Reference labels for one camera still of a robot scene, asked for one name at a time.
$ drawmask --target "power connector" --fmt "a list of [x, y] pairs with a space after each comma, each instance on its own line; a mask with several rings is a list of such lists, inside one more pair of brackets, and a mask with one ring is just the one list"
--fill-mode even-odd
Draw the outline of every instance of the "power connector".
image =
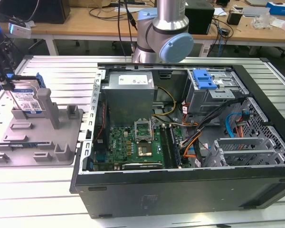
[[221, 28], [222, 35], [227, 37], [229, 36], [230, 30], [228, 28]]

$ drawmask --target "blue box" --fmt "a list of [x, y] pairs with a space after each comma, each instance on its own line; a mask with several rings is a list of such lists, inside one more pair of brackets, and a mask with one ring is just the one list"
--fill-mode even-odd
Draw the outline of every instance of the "blue box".
[[278, 4], [275, 4], [274, 2], [268, 2], [266, 7], [270, 8], [270, 11], [269, 11], [270, 14], [285, 16], [285, 3], [283, 3], [282, 5], [278, 5]]

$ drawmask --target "floor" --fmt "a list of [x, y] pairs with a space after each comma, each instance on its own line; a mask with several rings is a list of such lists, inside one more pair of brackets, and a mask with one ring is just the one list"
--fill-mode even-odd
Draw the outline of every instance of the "floor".
[[[35, 47], [31, 52], [28, 48], [33, 45], [33, 40], [16, 39], [15, 45], [18, 49], [15, 50], [15, 56], [17, 62], [20, 63], [24, 55], [48, 55], [48, 49], [45, 42]], [[57, 40], [56, 44], [60, 55], [68, 56], [122, 56], [122, 50], [120, 43], [116, 43], [116, 49], [112, 49], [111, 41], [89, 41], [89, 52], [86, 52], [84, 42], [79, 41], [80, 46], [76, 46], [76, 42], [72, 40]], [[131, 54], [131, 47], [129, 42], [123, 43], [126, 55]], [[200, 44], [196, 44], [190, 53], [190, 57], [197, 57], [200, 53]], [[210, 57], [216, 57], [218, 51], [218, 45], [213, 48], [210, 53]], [[281, 57], [281, 52], [274, 47], [258, 47], [256, 55], [249, 55], [249, 47], [247, 46], [226, 46], [222, 57], [266, 57], [269, 61], [285, 76], [285, 57]]]

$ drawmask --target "aluminum extrusion table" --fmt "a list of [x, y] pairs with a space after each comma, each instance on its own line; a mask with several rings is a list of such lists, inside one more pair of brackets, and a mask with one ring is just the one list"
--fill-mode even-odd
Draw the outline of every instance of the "aluminum extrusion table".
[[[98, 62], [130, 62], [124, 57], [34, 56], [24, 59], [16, 73], [39, 72], [52, 90], [58, 107], [77, 104], [87, 112]], [[258, 58], [187, 58], [197, 64], [241, 64], [259, 84], [285, 118], [285, 78], [270, 64]], [[0, 137], [12, 115], [11, 100], [0, 92]], [[84, 114], [78, 142], [86, 128]], [[91, 219], [79, 195], [69, 193], [73, 165], [54, 168], [0, 168], [0, 227], [35, 228], [60, 226], [102, 227], [232, 227], [285, 228], [285, 197], [263, 210], [209, 212], [131, 218]]]

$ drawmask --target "motherboard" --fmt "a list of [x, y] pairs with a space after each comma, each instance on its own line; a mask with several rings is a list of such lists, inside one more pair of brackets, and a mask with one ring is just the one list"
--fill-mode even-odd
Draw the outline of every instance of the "motherboard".
[[[139, 136], [151, 135], [152, 140], [140, 140]], [[96, 154], [94, 170], [126, 170], [161, 168], [180, 163], [179, 144], [183, 139], [181, 129], [170, 126], [111, 127], [109, 147], [106, 153]]]

